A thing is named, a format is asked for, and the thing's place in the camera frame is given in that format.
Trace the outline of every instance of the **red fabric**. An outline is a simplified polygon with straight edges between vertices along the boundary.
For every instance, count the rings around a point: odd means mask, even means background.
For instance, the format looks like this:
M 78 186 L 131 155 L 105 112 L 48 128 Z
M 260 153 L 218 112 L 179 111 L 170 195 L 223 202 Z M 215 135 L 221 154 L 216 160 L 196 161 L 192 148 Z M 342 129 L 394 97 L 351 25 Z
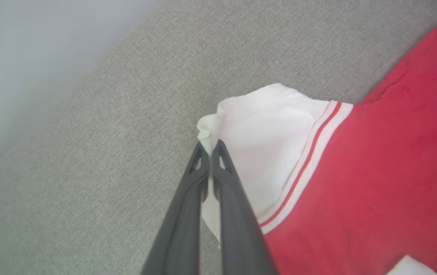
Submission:
M 290 215 L 266 234 L 282 274 L 437 272 L 437 28 L 337 128 Z

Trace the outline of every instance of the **gray textured surface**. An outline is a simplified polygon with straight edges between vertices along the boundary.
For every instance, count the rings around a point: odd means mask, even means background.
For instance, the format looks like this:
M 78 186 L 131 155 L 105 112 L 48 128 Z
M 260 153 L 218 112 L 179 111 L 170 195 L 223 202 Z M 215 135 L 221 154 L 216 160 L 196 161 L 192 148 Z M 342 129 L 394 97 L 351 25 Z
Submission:
M 359 101 L 436 24 L 437 2 L 159 7 L 0 160 L 0 274 L 138 272 L 221 99 Z

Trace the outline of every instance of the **clothing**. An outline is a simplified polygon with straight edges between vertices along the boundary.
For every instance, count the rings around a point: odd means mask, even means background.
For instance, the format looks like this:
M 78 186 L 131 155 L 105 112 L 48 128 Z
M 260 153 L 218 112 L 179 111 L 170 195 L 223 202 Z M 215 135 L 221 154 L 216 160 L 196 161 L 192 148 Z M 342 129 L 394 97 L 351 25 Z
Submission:
M 293 127 L 288 132 L 291 136 L 285 134 L 288 141 L 296 135 L 297 143 L 283 146 L 281 135 L 261 139 L 248 134 L 254 131 L 244 131 L 249 108 L 241 108 L 250 107 L 246 99 L 266 90 L 271 94 L 278 90 L 274 95 L 284 96 L 280 101 L 286 115 L 262 127 L 256 121 L 258 129 L 275 133 L 298 124 L 297 132 Z M 408 254 L 437 272 L 437 28 L 361 104 L 326 103 L 298 95 L 306 105 L 318 107 L 295 119 L 288 111 L 294 93 L 286 90 L 292 92 L 275 84 L 232 99 L 242 104 L 218 115 L 207 145 L 213 148 L 217 137 L 227 144 L 279 271 L 384 274 Z M 277 112 L 283 111 L 274 106 Z M 233 112 L 243 112 L 244 119 L 235 128 L 227 120 Z M 264 121 L 270 115 L 275 113 L 269 112 Z M 206 135 L 200 136 L 205 144 Z M 238 153 L 239 144 L 250 151 Z M 274 155 L 274 150 L 261 151 L 265 144 L 276 148 L 278 157 L 262 162 L 265 166 L 256 169 L 257 175 L 242 172 L 256 168 L 243 163 Z M 290 169 L 294 158 L 296 164 Z M 283 167 L 281 160 L 287 160 L 291 174 L 281 181 L 287 174 L 281 171 L 278 181 L 272 182 L 274 169 Z M 242 174 L 255 177 L 243 179 Z M 254 179 L 266 180 L 255 186 Z M 266 192 L 271 197 L 262 199 L 264 203 L 250 195 L 263 186 L 271 188 Z M 212 219 L 209 213 L 204 211 L 207 224 Z

